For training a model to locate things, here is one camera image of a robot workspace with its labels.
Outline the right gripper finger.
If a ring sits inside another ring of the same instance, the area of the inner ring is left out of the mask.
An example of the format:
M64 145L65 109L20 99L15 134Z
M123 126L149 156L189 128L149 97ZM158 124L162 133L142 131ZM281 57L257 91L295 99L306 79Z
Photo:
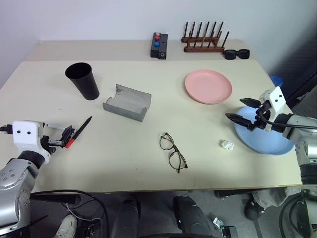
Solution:
M230 119L235 124L241 125L241 126L247 128L248 130L255 129L255 125L250 120L245 119L238 114L226 113L225 115L228 119Z
M251 108L259 108L261 106L261 102L259 100L252 98L243 98L240 99L240 102Z

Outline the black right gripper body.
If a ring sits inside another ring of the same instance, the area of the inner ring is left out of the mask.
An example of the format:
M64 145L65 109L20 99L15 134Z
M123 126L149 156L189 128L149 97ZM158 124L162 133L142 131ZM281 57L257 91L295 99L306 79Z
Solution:
M268 100L261 103L259 100L253 99L253 107L256 108L255 121L253 123L253 130L255 128L265 129L266 122L270 117L271 104Z

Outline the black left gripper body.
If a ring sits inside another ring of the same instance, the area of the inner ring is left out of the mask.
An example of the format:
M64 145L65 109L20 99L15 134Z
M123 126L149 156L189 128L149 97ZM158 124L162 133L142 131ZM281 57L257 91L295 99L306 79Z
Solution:
M48 135L44 135L44 131L42 129L40 135L40 145L49 154L53 154L56 151L56 147L64 147L64 131L61 131L60 139L57 140L51 140Z

